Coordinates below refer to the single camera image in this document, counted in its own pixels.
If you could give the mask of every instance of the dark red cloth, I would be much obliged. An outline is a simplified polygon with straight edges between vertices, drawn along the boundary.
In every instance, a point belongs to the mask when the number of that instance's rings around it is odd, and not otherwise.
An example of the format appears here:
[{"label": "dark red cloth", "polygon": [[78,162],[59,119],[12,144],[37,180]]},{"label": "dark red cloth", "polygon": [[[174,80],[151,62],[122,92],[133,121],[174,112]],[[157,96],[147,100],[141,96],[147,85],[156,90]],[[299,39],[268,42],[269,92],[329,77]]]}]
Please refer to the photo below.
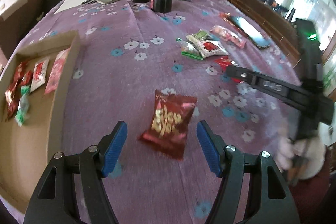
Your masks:
[{"label": "dark red cloth", "polygon": [[313,178],[300,180],[295,187],[289,187],[298,210],[301,223],[312,218],[329,189],[330,151],[327,149],[324,165]]}]

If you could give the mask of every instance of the blue gripper pad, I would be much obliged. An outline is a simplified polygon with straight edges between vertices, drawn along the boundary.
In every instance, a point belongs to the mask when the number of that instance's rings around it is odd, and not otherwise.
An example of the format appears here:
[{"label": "blue gripper pad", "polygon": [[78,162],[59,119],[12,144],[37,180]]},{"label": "blue gripper pad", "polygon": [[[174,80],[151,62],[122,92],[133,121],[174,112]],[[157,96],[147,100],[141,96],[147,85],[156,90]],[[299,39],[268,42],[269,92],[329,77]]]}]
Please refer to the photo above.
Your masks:
[{"label": "blue gripper pad", "polygon": [[200,121],[197,124],[196,133],[210,171],[220,178],[223,172],[221,158],[223,158],[223,156],[225,157],[223,148],[216,140],[215,135],[212,133],[206,121]]},{"label": "blue gripper pad", "polygon": [[104,165],[101,169],[101,173],[103,177],[107,177],[109,173],[114,170],[114,167],[117,163],[119,158],[120,152],[124,146],[124,143],[127,138],[127,125],[125,122],[119,121],[118,124],[115,126],[114,130],[111,134],[115,132],[115,135],[106,148],[104,153]]}]

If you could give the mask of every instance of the pink candy packet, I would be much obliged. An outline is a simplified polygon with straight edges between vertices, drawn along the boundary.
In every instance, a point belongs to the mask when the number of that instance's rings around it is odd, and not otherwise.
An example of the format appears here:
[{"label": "pink candy packet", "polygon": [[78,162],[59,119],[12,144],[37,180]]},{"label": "pink candy packet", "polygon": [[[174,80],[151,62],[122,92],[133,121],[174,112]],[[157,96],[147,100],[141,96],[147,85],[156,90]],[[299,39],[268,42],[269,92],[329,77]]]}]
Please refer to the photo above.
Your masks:
[{"label": "pink candy packet", "polygon": [[58,86],[59,78],[61,77],[61,74],[63,71],[65,60],[67,59],[67,56],[68,56],[68,53],[69,53],[69,48],[57,54],[54,65],[51,69],[51,73],[50,73],[44,94],[48,94],[49,92],[56,90]]},{"label": "pink candy packet", "polygon": [[219,35],[223,40],[232,42],[239,48],[243,48],[245,46],[246,42],[242,40],[242,36],[240,34],[235,34],[222,26],[215,25],[212,27],[210,32]]}]

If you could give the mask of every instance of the brown leather sofa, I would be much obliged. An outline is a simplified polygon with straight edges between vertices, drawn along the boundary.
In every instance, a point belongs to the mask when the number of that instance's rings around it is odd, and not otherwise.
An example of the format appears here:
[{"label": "brown leather sofa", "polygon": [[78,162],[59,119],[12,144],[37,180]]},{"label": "brown leather sofa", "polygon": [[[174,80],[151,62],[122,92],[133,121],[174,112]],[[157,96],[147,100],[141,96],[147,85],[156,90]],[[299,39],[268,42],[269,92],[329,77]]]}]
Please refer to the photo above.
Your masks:
[{"label": "brown leather sofa", "polygon": [[0,63],[5,66],[21,39],[36,25],[44,0],[18,0],[0,15]]}]

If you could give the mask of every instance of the floral tablecloth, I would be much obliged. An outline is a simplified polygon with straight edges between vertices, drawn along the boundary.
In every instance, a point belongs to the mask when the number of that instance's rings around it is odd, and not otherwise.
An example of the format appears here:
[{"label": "floral tablecloth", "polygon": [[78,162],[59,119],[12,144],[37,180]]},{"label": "floral tablecloth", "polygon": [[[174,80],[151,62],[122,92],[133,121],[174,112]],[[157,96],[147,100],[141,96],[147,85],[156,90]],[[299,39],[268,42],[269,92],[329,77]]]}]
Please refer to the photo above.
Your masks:
[{"label": "floral tablecloth", "polygon": [[[221,180],[206,163],[196,137],[197,122],[206,120],[214,133],[243,152],[274,153],[277,128],[290,109],[245,83],[233,82],[214,63],[218,56],[203,61],[182,56],[176,38],[217,24],[234,31],[219,12],[243,16],[265,32],[226,0],[174,0],[167,14],[120,0],[54,15],[60,5],[19,47],[69,30],[78,30],[83,38],[68,89],[62,150],[66,155],[79,153],[109,134],[118,120],[125,121],[128,138],[115,170],[104,180],[120,223],[204,223]],[[222,44],[240,66],[298,84],[292,65],[273,42],[265,50],[249,41],[242,50]],[[198,98],[183,161],[168,159],[137,140],[150,126],[155,89]],[[247,183],[244,180],[242,200]],[[82,221],[89,222],[78,177],[76,186]],[[240,206],[237,219],[243,211]]]}]

